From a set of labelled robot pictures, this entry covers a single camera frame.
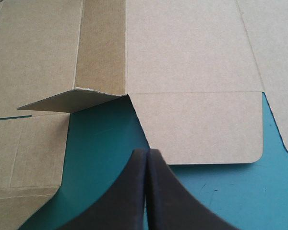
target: torn cardboard edge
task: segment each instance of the torn cardboard edge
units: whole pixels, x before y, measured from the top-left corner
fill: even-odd
[[[112,101],[124,95],[113,95],[92,89],[75,89],[59,93],[49,98],[21,106],[17,110],[38,110],[75,113],[105,102]]]

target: cardboard edge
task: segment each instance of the cardboard edge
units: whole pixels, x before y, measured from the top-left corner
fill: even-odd
[[[82,24],[82,19],[83,19],[83,14],[84,14],[84,1],[85,0],[81,0],[81,6],[80,6],[78,40],[77,40],[76,55],[75,55],[75,66],[73,70],[72,89],[75,89],[75,83],[76,83],[78,53],[79,53],[79,44],[80,44],[80,35],[81,35],[81,24]]]
[[[273,120],[274,120],[274,122],[276,124],[276,128],[278,130],[278,134],[279,134],[280,139],[282,141],[283,147],[286,150],[286,152],[288,153],[288,144],[286,143],[287,140],[286,140],[286,138],[284,138],[284,133],[285,132],[281,130],[282,128],[281,128],[281,125],[280,125],[280,121],[277,121],[278,119],[276,118],[275,113],[273,112],[273,109],[272,109],[271,104],[270,104],[269,99],[268,99],[268,97],[269,97],[268,93],[267,92],[263,92],[263,95],[264,95],[264,97],[265,97],[265,99],[266,99],[266,101],[268,103],[270,112],[271,112]]]
[[[49,98],[18,107],[17,110],[75,113],[122,96],[125,96],[125,94],[114,95],[94,89],[76,87],[75,89],[53,95]]]
[[[31,107],[32,105],[35,105],[35,104],[38,104],[38,103],[42,103],[42,102],[44,102],[44,101],[46,101],[46,100],[54,99],[54,98],[56,98],[57,96],[61,96],[61,95],[64,95],[64,94],[68,94],[68,93],[73,92],[73,91],[96,92],[96,93],[98,93],[98,94],[107,95],[107,96],[114,96],[114,97],[122,97],[122,96],[125,96],[124,94],[122,94],[122,95],[114,95],[114,94],[109,94],[109,93],[100,92],[100,91],[97,91],[97,90],[94,90],[94,89],[75,87],[74,89],[71,89],[71,90],[68,90],[68,91],[65,91],[65,92],[61,92],[61,93],[56,94],[56,95],[53,95],[53,96],[51,96],[51,97],[44,98],[44,99],[42,99],[42,100],[39,100],[39,101],[30,103],[30,104],[26,104],[26,105],[23,105],[23,106],[20,106],[20,107],[17,108],[17,110],[31,110],[31,109],[29,109],[29,107]]]

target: teal surface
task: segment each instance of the teal surface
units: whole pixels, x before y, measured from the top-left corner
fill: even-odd
[[[20,229],[52,230],[100,198],[132,150],[148,148],[128,97],[70,116],[62,186]]]
[[[197,199],[236,227],[288,230],[288,153],[264,96],[263,112],[259,161],[171,168]],[[141,147],[147,142],[128,97],[72,114],[62,186],[21,229],[55,229],[80,214],[113,183],[131,151]]]

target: flat cardboard sheet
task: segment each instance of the flat cardboard sheet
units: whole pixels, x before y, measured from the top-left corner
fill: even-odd
[[[262,155],[261,92],[130,97],[150,147],[168,164],[251,163]]]
[[[169,164],[250,163],[263,90],[234,0],[127,0],[127,85]]]
[[[81,6],[81,0],[4,0],[0,117],[50,114],[16,108],[72,88]]]
[[[128,93],[262,91],[234,0],[127,0]]]
[[[171,146],[164,149],[163,154],[172,164],[247,163],[259,158],[262,153],[259,150],[262,148],[262,127],[259,122],[262,110],[258,105],[263,88],[235,0],[182,0],[170,3],[166,0],[126,0],[126,4],[122,0],[85,1],[82,9],[74,88],[90,88],[115,95],[128,93],[140,121],[144,123],[151,121],[143,110],[149,109],[156,114],[162,112],[159,108],[170,103],[173,116],[169,117],[178,127],[185,124],[179,116],[180,108],[191,106],[196,101],[189,96],[190,93],[232,93],[230,100],[213,96],[206,101],[209,103],[215,98],[216,102],[220,102],[217,106],[207,107],[204,103],[198,103],[201,107],[193,107],[194,113],[197,109],[202,114],[219,113],[214,116],[215,121],[212,118],[205,120],[204,117],[200,123],[189,124],[190,130],[196,129],[201,134],[192,138],[196,137],[199,143],[217,143],[223,151],[216,153],[214,148],[208,148],[208,144],[205,144],[201,153],[205,159],[200,159],[190,151],[194,148],[192,138],[178,141],[173,147],[167,135],[161,137],[153,134],[162,129],[169,134],[173,131],[159,122],[154,126],[143,125],[147,139],[151,145],[160,143],[160,146],[154,145],[155,148]],[[241,109],[238,109],[239,96],[236,95],[243,94],[239,92],[246,93],[250,100],[247,102],[246,96],[243,96]],[[145,100],[135,99],[156,98],[150,95],[152,93],[162,94],[152,107]],[[168,94],[177,95],[168,101]],[[113,98],[111,96],[100,101],[93,97],[101,94],[91,93],[91,98],[83,100],[84,95],[88,94],[81,92],[76,95],[76,92],[70,91],[20,109],[75,112]],[[245,113],[244,106],[252,112],[251,117]],[[233,107],[236,110],[231,111],[231,116],[242,124],[228,119],[225,111]],[[192,122],[190,113],[187,120]],[[223,130],[213,136],[207,132],[209,123],[222,125]],[[233,137],[242,127],[248,127],[243,135],[223,141],[224,134]],[[175,133],[180,139],[189,138],[180,129],[175,129]],[[230,141],[240,143],[244,149],[240,157],[231,155],[237,151],[237,145],[230,144]],[[176,149],[188,151],[180,153],[178,159],[172,156]]]
[[[47,188],[0,189],[0,230],[15,230],[57,192],[59,186]]]
[[[119,98],[90,89],[74,89],[18,108],[18,110],[39,110],[74,113],[92,106]]]
[[[238,3],[264,91],[288,150],[288,1]]]
[[[69,115],[0,121],[0,229],[16,229],[61,184]]]

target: cardboard flap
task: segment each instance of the cardboard flap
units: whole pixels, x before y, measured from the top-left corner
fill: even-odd
[[[149,146],[158,147],[167,164],[251,163],[263,153],[261,92],[130,98]]]
[[[52,97],[17,108],[17,110],[39,110],[74,113],[89,107],[112,101],[121,96],[106,94],[91,89],[76,88]]]
[[[238,1],[269,105],[288,150],[288,1]]]
[[[82,0],[0,4],[0,118],[29,115],[16,108],[72,89]]]

